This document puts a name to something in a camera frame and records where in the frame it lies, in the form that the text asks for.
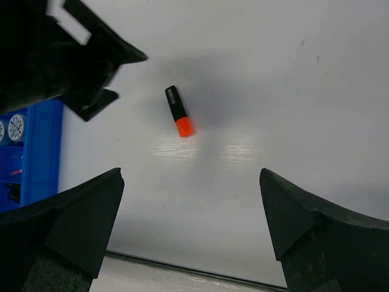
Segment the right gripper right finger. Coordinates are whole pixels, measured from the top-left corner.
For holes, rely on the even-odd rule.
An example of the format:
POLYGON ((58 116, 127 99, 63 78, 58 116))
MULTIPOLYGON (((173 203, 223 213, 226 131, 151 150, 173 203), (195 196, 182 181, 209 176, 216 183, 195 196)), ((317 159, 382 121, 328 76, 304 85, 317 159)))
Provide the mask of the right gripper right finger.
POLYGON ((262 169, 261 197, 289 291, 388 291, 388 222, 262 169))

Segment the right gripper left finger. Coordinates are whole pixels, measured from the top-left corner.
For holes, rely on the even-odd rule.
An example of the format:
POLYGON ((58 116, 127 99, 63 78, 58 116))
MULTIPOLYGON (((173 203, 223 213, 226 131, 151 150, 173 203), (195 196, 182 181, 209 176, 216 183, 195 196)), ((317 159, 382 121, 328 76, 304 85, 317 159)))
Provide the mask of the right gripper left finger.
POLYGON ((124 190, 113 168, 1 214, 1 291, 89 291, 124 190))

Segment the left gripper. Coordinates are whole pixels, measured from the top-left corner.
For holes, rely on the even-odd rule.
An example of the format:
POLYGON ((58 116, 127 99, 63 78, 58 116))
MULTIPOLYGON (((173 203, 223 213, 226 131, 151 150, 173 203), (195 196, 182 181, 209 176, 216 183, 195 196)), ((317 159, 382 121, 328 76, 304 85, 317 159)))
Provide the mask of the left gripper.
POLYGON ((33 100, 63 100, 88 122, 119 98, 107 89, 119 67, 147 61, 148 56, 122 39, 82 1, 64 1, 63 7, 90 36, 80 44, 48 15, 48 1, 31 1, 30 94, 33 100))

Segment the orange-capped black highlighter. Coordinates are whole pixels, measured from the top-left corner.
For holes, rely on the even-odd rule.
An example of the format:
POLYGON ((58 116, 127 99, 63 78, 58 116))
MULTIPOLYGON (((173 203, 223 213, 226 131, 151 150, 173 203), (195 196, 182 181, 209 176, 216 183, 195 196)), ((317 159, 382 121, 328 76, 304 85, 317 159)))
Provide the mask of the orange-capped black highlighter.
POLYGON ((195 131, 191 124, 191 120, 186 113, 177 87, 169 86, 165 89, 165 95, 180 137, 189 137, 193 135, 195 131))

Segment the blue white round jar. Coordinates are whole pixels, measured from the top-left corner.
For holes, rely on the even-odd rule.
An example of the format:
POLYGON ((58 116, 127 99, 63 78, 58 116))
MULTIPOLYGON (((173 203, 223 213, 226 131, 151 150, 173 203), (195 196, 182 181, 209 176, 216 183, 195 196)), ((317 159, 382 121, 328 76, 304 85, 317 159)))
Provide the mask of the blue white round jar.
POLYGON ((6 128, 6 125, 4 123, 3 120, 0 120, 0 144, 4 143, 5 141, 5 128, 6 128))

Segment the blue-capped black highlighter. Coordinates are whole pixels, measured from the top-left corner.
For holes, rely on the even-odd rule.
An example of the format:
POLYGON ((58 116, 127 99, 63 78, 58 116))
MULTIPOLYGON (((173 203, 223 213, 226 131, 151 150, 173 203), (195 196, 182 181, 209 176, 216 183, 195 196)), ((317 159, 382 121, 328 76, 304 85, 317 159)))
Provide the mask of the blue-capped black highlighter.
POLYGON ((16 203, 20 203, 21 201, 21 192, 20 190, 11 189, 8 193, 8 198, 16 203))

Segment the pink-capped black highlighter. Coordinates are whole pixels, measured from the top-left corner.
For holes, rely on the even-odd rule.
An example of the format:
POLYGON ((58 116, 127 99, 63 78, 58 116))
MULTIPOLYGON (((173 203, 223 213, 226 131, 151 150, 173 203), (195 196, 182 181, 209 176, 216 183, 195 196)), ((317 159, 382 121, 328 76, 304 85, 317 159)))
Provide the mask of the pink-capped black highlighter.
POLYGON ((21 188, 20 184, 15 184, 15 183, 10 183, 10 182, 7 182, 5 184, 5 186, 8 187, 9 189, 20 189, 21 188))

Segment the orange clear pen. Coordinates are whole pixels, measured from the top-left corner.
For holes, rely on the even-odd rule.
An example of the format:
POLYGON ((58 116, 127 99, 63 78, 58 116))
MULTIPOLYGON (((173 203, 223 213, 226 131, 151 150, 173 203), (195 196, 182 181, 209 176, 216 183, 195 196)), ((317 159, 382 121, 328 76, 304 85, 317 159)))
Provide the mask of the orange clear pen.
POLYGON ((18 174, 21 174, 22 173, 22 169, 20 170, 15 170, 14 172, 11 172, 10 175, 18 175, 18 174))

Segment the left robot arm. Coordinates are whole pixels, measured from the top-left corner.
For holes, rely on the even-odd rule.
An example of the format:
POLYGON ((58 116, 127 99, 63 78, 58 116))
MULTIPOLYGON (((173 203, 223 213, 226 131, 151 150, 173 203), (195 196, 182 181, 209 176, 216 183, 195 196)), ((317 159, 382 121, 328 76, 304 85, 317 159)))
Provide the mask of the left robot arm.
POLYGON ((147 55, 81 1, 65 1, 65 11, 90 33, 80 44, 48 14, 48 6, 1 2, 1 113, 57 99, 89 121, 118 99, 108 89, 118 69, 147 55))

